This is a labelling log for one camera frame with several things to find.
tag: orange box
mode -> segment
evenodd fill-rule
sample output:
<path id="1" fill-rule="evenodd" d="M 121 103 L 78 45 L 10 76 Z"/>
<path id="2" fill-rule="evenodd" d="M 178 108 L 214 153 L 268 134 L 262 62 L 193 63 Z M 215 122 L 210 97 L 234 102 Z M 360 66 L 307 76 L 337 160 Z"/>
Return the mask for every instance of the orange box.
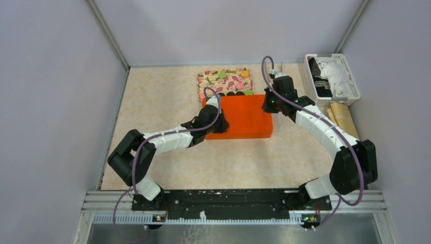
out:
<path id="1" fill-rule="evenodd" d="M 227 132 L 211 133 L 207 140 L 270 138 L 272 116 L 262 110 L 265 95 L 240 95 L 222 97 L 222 109 L 229 123 Z"/>

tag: white plastic basket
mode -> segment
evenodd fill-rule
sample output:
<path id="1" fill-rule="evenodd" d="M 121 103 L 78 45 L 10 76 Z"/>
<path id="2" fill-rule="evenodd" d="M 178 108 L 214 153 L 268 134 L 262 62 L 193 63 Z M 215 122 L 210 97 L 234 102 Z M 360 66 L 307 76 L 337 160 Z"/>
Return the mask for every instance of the white plastic basket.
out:
<path id="1" fill-rule="evenodd" d="M 310 91 L 310 98 L 316 103 L 317 106 L 327 106 L 330 103 L 333 102 L 338 102 L 338 103 L 344 103 L 347 106 L 351 105 L 352 103 L 354 103 L 356 100 L 359 100 L 361 98 L 361 95 L 359 94 L 359 90 L 358 87 L 356 86 L 356 82 L 355 79 L 353 78 L 352 72 L 350 71 L 349 65 L 347 64 L 346 61 L 346 57 L 344 57 L 344 55 L 342 54 L 330 54 L 330 55 L 320 55 L 320 54 L 307 54 L 305 56 L 305 62 L 303 65 L 303 69 L 304 69 L 304 75 L 305 75 L 305 79 L 307 82 L 307 87 L 309 88 Z M 317 95 L 316 92 L 316 87 L 314 86 L 314 82 L 313 82 L 313 77 L 311 75 L 311 70 L 309 67 L 309 62 L 308 60 L 310 58 L 313 57 L 335 57 L 338 58 L 341 63 L 344 65 L 344 67 L 346 67 L 347 72 L 349 72 L 350 75 L 350 79 L 352 80 L 353 86 L 351 86 L 352 88 L 352 92 L 353 92 L 353 97 L 347 97 L 347 98 L 327 98 L 327 97 L 319 97 Z"/>

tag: gray wall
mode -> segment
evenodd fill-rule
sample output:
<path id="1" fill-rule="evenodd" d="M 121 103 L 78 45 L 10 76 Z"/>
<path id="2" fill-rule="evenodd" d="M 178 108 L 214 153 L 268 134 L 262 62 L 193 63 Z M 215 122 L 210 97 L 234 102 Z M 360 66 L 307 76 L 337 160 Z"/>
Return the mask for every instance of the gray wall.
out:
<path id="1" fill-rule="evenodd" d="M 362 99 L 351 106 L 377 147 L 379 180 L 403 243 L 429 240 L 431 2 L 374 1 L 345 55 Z"/>
<path id="2" fill-rule="evenodd" d="M 83 0 L 0 3 L 0 243 L 70 243 L 125 70 Z"/>
<path id="3" fill-rule="evenodd" d="M 129 65 L 303 62 L 331 53 L 362 0 L 96 0 Z"/>

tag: floral fabric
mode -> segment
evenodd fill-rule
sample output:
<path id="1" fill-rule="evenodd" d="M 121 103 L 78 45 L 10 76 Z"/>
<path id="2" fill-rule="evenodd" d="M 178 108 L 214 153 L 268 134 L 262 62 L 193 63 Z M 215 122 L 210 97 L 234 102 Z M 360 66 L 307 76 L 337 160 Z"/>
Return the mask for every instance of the floral fabric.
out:
<path id="1" fill-rule="evenodd" d="M 247 70 L 249 72 L 249 76 L 247 78 L 243 78 L 239 75 L 239 73 L 243 70 Z M 220 78 L 219 74 L 221 72 L 226 73 L 225 78 Z M 238 68 L 238 69 L 228 69 L 228 70 L 211 70 L 205 71 L 198 74 L 198 94 L 199 94 L 199 102 L 205 98 L 203 93 L 203 89 L 207 86 L 213 88 L 217 94 L 223 93 L 227 95 L 228 92 L 245 92 L 246 90 L 253 91 L 253 80 L 251 76 L 251 72 L 246 68 Z"/>

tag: white cable tie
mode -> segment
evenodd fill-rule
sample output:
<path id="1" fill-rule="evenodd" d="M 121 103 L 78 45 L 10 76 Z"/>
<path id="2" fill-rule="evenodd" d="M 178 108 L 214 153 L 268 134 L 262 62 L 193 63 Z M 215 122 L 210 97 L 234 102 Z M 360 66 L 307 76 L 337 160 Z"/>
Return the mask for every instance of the white cable tie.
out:
<path id="1" fill-rule="evenodd" d="M 166 132 L 164 132 L 164 131 L 160 132 L 160 134 L 162 135 L 162 142 L 166 142 L 165 133 Z"/>

